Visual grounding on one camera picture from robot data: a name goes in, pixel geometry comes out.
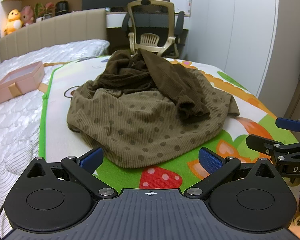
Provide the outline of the white quilted mattress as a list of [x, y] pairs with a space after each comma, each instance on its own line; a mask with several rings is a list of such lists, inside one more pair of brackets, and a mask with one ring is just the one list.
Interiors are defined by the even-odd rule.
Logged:
[[[0, 80], [13, 70], [42, 61], [49, 63], [42, 79], [47, 85], [51, 73], [57, 67], [86, 57], [106, 55], [109, 45], [106, 40], [77, 41], [13, 57], [0, 64]], [[34, 90], [0, 103], [0, 208], [26, 166], [38, 156], [42, 97], [41, 91]], [[4, 236], [10, 230], [5, 214], [1, 214], [0, 236]]]

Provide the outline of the brown polka dot garment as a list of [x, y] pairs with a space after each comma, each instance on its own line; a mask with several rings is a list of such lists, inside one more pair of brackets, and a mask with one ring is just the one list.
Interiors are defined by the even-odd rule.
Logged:
[[234, 97], [198, 70], [144, 49], [116, 51], [104, 72], [74, 91], [68, 127], [124, 168], [174, 159], [217, 136]]

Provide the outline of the pink gift box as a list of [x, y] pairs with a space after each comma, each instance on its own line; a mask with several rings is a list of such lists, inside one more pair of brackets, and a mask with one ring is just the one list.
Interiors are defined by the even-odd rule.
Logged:
[[37, 90], [44, 75], [42, 61], [9, 72], [0, 80], [0, 103]]

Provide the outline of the black round appliance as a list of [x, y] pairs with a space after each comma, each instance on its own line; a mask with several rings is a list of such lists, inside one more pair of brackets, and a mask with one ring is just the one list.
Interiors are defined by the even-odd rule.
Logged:
[[68, 1], [59, 1], [55, 5], [55, 16], [67, 14], [69, 12]]

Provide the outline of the potted pink flower plant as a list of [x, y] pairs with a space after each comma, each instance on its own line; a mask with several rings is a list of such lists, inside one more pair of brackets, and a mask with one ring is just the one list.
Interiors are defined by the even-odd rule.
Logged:
[[34, 15], [36, 20], [40, 17], [44, 17], [46, 14], [51, 14], [54, 9], [55, 5], [52, 2], [47, 2], [45, 5], [37, 2], [34, 7]]

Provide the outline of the colourful cartoon play mat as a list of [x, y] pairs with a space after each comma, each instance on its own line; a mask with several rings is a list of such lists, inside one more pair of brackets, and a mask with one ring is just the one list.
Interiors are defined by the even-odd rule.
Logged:
[[[94, 147], [99, 147], [87, 144], [81, 133], [68, 127], [66, 119], [74, 91], [83, 83], [102, 74], [107, 61], [107, 57], [78, 60], [52, 72], [43, 96], [39, 137], [39, 155], [46, 161], [59, 162], [70, 155], [78, 157]], [[163, 163], [124, 168], [111, 162], [104, 153], [103, 163], [94, 172], [98, 179], [117, 191], [124, 188], [184, 190], [208, 175], [198, 160], [202, 147], [207, 147], [223, 157], [233, 156], [244, 163], [253, 163], [263, 154], [247, 147], [245, 140], [250, 134], [284, 144], [296, 142], [291, 132], [276, 127], [276, 117], [270, 110], [219, 68], [181, 60], [177, 63], [200, 71], [214, 88], [231, 94], [237, 103], [239, 115], [228, 116], [217, 136]]]

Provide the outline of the yellow duck plush toy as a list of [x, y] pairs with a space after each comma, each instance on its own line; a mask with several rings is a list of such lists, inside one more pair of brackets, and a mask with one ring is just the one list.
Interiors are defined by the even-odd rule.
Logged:
[[4, 34], [8, 35], [13, 33], [16, 30], [19, 30], [23, 27], [23, 21], [21, 20], [21, 13], [17, 9], [13, 9], [7, 18], [6, 27], [4, 29]]

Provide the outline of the beige mesh office chair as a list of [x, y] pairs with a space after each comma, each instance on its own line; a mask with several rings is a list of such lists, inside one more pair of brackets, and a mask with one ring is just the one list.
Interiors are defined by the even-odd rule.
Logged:
[[175, 16], [174, 4], [163, 0], [132, 1], [127, 8], [122, 30], [129, 39], [131, 54], [144, 49], [162, 57], [179, 58], [183, 11]]

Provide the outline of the beige upholstered headboard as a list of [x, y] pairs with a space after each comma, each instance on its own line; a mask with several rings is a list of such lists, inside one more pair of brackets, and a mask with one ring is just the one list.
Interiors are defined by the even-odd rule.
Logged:
[[0, 59], [5, 61], [54, 45], [106, 39], [104, 9], [72, 12], [33, 23], [0, 38]]

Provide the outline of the pink plush toy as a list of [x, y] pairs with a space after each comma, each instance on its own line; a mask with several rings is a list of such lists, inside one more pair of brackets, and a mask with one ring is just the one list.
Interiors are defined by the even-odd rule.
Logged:
[[21, 20], [23, 22], [23, 26], [31, 25], [34, 22], [34, 11], [31, 6], [25, 6], [21, 10]]

